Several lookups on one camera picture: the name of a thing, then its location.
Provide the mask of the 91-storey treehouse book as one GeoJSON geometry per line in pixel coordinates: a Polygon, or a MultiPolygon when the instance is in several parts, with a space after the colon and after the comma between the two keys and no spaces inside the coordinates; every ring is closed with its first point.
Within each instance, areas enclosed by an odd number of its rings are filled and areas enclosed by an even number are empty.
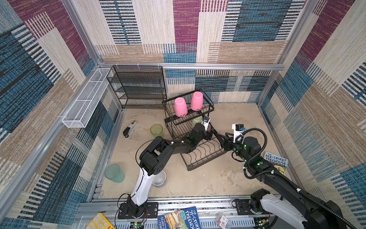
{"type": "Polygon", "coordinates": [[[161,215],[157,221],[159,229],[201,229],[196,206],[161,215]]]}

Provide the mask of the small clear plastic box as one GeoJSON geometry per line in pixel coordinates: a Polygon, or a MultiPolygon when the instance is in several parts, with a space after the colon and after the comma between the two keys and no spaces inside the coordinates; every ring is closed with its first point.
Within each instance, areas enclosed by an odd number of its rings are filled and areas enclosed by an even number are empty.
{"type": "Polygon", "coordinates": [[[232,222],[221,212],[217,213],[215,223],[220,229],[231,229],[232,227],[232,222]]]}

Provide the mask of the light green ceramic mug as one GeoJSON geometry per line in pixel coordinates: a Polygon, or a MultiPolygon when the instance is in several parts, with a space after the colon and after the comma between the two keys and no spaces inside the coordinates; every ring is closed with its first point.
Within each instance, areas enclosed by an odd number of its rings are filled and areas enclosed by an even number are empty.
{"type": "Polygon", "coordinates": [[[195,127],[196,124],[201,124],[203,121],[203,117],[202,116],[199,116],[195,119],[192,120],[192,128],[195,127]]]}

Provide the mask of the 143-storey treehouse book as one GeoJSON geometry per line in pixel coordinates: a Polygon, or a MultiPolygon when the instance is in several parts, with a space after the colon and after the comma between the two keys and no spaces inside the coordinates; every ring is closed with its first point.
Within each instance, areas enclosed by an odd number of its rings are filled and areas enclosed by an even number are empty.
{"type": "Polygon", "coordinates": [[[267,151],[264,154],[264,159],[273,164],[280,173],[282,173],[283,175],[285,174],[288,166],[288,159],[267,151]]]}

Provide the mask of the black mesh shelf unit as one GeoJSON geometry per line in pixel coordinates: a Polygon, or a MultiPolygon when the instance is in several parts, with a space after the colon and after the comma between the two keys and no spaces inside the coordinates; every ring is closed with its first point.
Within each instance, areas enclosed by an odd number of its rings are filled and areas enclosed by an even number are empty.
{"type": "Polygon", "coordinates": [[[167,92],[162,67],[114,65],[107,80],[122,108],[164,108],[162,101],[167,99],[167,92]]]}

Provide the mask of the teal cup behind arm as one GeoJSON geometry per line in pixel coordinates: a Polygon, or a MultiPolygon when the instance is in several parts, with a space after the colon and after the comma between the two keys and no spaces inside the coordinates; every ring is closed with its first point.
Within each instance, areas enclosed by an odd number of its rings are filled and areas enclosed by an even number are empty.
{"type": "Polygon", "coordinates": [[[122,183],[125,179],[125,174],[117,164],[109,165],[104,171],[104,176],[115,183],[122,183]]]}

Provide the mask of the pink plastic cup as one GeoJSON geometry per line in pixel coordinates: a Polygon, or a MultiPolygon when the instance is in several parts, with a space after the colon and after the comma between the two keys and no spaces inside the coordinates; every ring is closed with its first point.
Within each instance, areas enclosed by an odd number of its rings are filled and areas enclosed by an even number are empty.
{"type": "Polygon", "coordinates": [[[191,109],[193,111],[200,111],[203,108],[204,96],[203,93],[197,91],[193,93],[191,100],[191,109]]]}
{"type": "Polygon", "coordinates": [[[178,117],[184,117],[188,114],[188,108],[186,101],[183,97],[178,97],[174,101],[175,115],[178,117]]]}

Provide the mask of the green glass cup far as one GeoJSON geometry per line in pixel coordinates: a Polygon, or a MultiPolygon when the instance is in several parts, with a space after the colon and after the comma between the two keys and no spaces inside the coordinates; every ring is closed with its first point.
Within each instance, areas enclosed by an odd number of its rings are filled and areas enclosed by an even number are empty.
{"type": "Polygon", "coordinates": [[[158,136],[164,137],[164,128],[160,124],[154,124],[150,128],[150,133],[153,139],[157,138],[158,136]]]}

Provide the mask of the grey black stapler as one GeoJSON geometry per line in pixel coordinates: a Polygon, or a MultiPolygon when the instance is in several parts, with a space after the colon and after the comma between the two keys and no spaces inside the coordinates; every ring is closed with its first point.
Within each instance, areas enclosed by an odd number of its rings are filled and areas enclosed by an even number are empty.
{"type": "Polygon", "coordinates": [[[133,134],[135,128],[137,126],[137,120],[133,120],[129,126],[123,131],[123,136],[127,139],[129,139],[131,137],[131,135],[133,134]]]}

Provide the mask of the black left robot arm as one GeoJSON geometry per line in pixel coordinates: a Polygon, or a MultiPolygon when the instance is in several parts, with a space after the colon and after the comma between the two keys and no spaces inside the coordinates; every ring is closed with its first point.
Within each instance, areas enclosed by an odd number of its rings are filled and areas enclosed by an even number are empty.
{"type": "Polygon", "coordinates": [[[180,141],[169,141],[157,136],[140,154],[140,174],[133,192],[127,198],[127,207],[134,217],[140,217],[145,211],[152,181],[161,173],[174,154],[193,152],[207,135],[206,127],[196,124],[190,134],[180,141]]]}

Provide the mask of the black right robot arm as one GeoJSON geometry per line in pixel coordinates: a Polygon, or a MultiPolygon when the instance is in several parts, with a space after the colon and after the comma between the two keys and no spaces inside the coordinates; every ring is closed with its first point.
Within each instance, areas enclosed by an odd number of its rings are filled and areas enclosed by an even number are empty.
{"type": "Polygon", "coordinates": [[[265,190],[257,192],[252,203],[261,211],[275,214],[296,229],[353,229],[354,225],[343,217],[341,208],[333,201],[324,202],[283,175],[262,156],[268,139],[259,128],[225,135],[213,132],[225,151],[241,158],[247,179],[257,179],[278,192],[286,202],[265,190]]]}

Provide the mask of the white blue-handled mug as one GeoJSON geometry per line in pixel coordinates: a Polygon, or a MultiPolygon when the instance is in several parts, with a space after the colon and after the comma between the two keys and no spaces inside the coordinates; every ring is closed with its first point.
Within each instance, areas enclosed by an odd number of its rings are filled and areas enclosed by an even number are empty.
{"type": "Polygon", "coordinates": [[[162,188],[166,182],[166,173],[161,171],[159,174],[155,175],[152,184],[155,187],[162,188]]]}

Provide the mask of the yellow patterned card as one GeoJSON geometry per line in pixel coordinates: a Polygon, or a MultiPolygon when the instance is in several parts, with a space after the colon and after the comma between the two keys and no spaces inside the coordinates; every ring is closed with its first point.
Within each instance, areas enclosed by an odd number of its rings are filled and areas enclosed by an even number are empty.
{"type": "Polygon", "coordinates": [[[115,227],[106,219],[106,217],[98,213],[85,227],[86,229],[115,229],[115,227]]]}

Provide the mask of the pink translucent glass cup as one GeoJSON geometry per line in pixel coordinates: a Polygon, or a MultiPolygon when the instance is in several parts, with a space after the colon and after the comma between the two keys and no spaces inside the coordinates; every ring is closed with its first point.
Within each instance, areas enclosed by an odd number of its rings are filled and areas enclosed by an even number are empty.
{"type": "Polygon", "coordinates": [[[207,134],[210,134],[211,135],[213,133],[212,129],[213,129],[212,128],[212,125],[211,125],[211,123],[209,123],[208,124],[208,127],[207,127],[207,130],[206,130],[207,134]]]}

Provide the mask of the black two-tier dish rack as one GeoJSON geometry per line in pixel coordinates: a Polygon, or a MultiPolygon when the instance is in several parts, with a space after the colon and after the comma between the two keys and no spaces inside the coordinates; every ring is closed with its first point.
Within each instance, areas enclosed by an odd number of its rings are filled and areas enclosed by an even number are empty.
{"type": "Polygon", "coordinates": [[[203,90],[183,93],[162,104],[169,134],[173,140],[185,144],[180,154],[188,171],[226,153],[209,116],[214,111],[214,104],[203,90]]]}

